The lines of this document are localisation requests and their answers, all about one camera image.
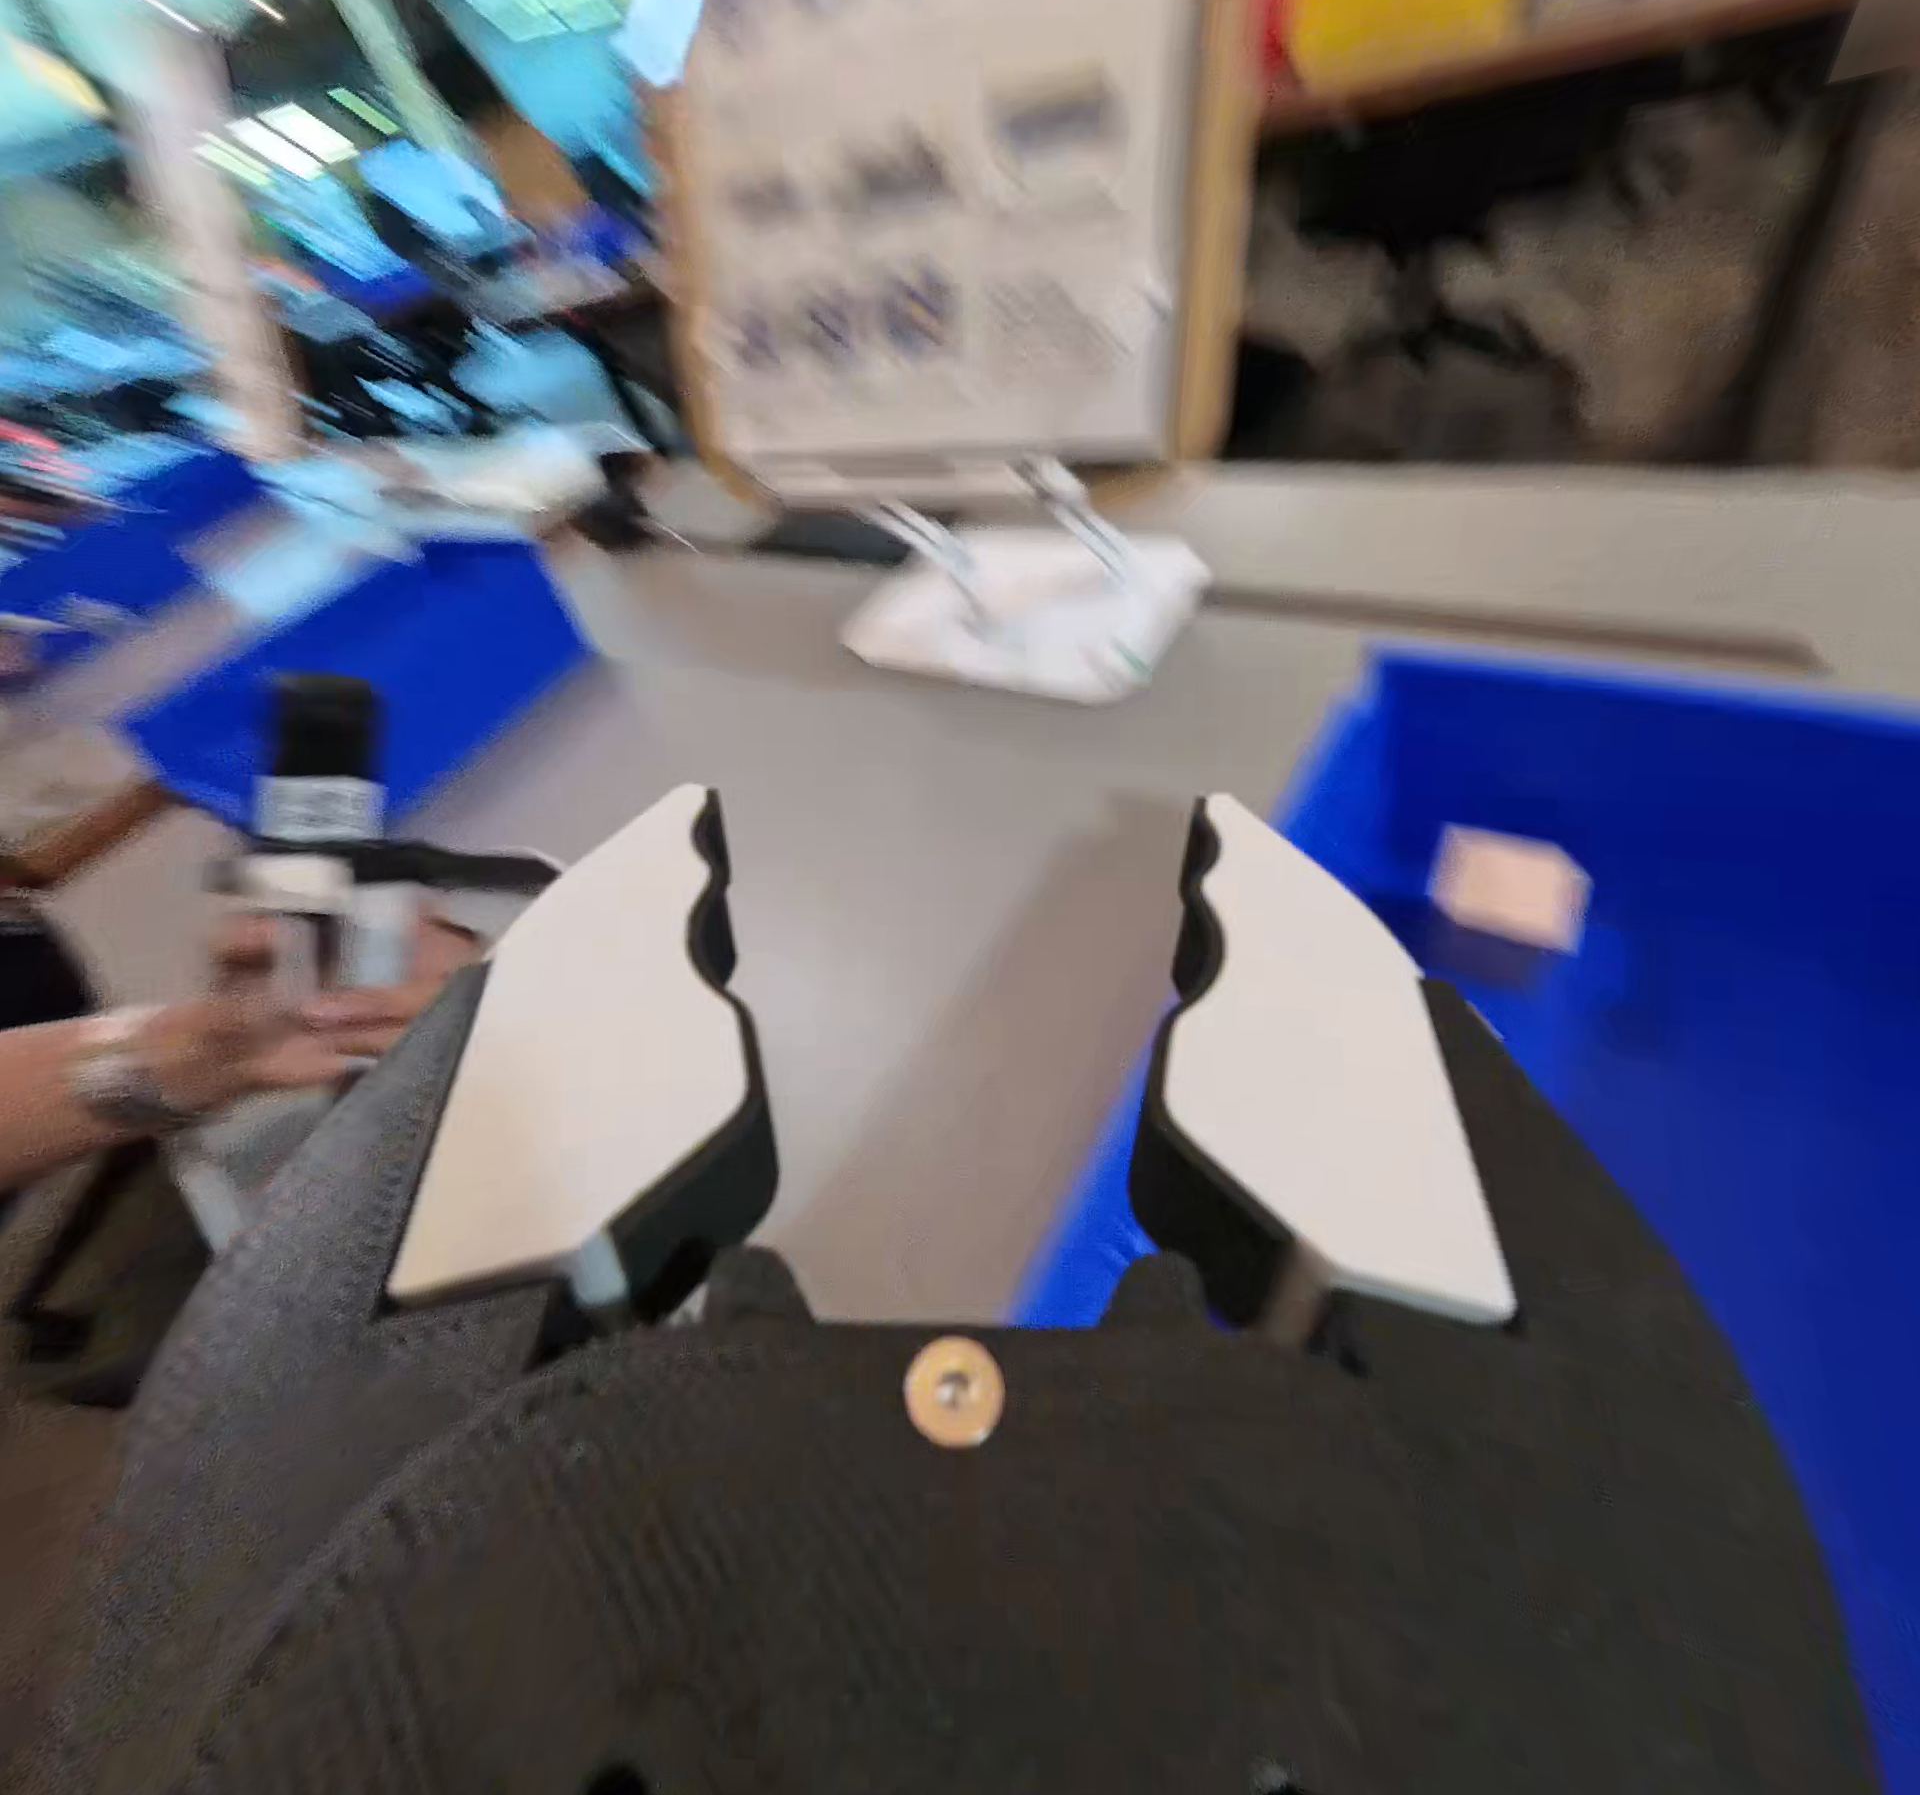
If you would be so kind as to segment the wooden-top desk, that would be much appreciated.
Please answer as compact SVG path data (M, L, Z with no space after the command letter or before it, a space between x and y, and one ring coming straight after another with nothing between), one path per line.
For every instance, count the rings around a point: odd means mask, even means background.
M1602 0L1549 16L1529 32L1474 52L1374 72L1353 84L1269 84L1259 136L1289 140L1401 118L1542 80L1592 74L1683 50L1833 18L1860 0Z

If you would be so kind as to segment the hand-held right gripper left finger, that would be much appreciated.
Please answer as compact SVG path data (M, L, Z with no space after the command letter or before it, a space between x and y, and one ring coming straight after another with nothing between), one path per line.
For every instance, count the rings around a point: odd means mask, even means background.
M557 1286L672 1320L773 1206L755 1022L731 990L716 790L684 784L491 948L385 1278L393 1310Z

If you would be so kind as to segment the blue-taped wooden cube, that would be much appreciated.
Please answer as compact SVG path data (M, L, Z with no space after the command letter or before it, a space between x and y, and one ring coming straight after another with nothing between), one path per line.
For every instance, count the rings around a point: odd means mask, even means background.
M1590 874L1554 844L1450 824L1427 872L1429 906L1455 930L1572 956L1592 904Z

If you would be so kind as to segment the person's left hand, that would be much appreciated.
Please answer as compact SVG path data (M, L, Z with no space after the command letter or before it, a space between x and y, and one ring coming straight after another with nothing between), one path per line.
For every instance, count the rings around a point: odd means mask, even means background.
M155 1010L125 1042L155 1098L185 1116L345 1080L483 954L476 934L431 910L413 922L395 984L295 994L281 978L281 924L227 916L212 938L205 990Z

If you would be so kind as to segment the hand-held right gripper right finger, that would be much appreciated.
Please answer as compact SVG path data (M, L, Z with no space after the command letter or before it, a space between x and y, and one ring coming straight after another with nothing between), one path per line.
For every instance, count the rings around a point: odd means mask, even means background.
M1177 870L1172 1002L1125 1186L1224 1328L1304 1342L1337 1302L1502 1330L1519 1298L1422 972L1229 794Z

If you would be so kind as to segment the laminated instruction board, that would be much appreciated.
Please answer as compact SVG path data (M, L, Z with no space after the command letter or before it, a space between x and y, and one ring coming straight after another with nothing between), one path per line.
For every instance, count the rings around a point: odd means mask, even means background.
M1226 436L1251 0L701 0L661 96L691 450L795 498Z

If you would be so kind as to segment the blue plastic bin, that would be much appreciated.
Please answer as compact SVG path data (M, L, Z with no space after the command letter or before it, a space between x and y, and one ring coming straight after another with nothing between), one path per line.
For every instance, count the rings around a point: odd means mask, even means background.
M1380 654L1279 834L1404 944L1519 1312L1193 1328L1089 1791L1915 1791L1915 714ZM1427 902L1563 848L1580 950Z
M243 828L273 680L366 680L383 704L385 826L520 722L591 658L587 634L528 542L429 540L304 614L133 704L118 722L176 800Z

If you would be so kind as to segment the grey desk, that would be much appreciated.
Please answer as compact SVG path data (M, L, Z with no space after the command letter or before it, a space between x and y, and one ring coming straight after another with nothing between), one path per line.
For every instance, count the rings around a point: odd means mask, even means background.
M574 860L719 792L761 1238L821 1314L1006 1310L1162 1002L1189 800L1271 804L1368 646L1915 700L1911 474L1226 466L1116 518L1182 536L1219 602L1096 708L863 668L868 568L568 542L596 662L418 820Z

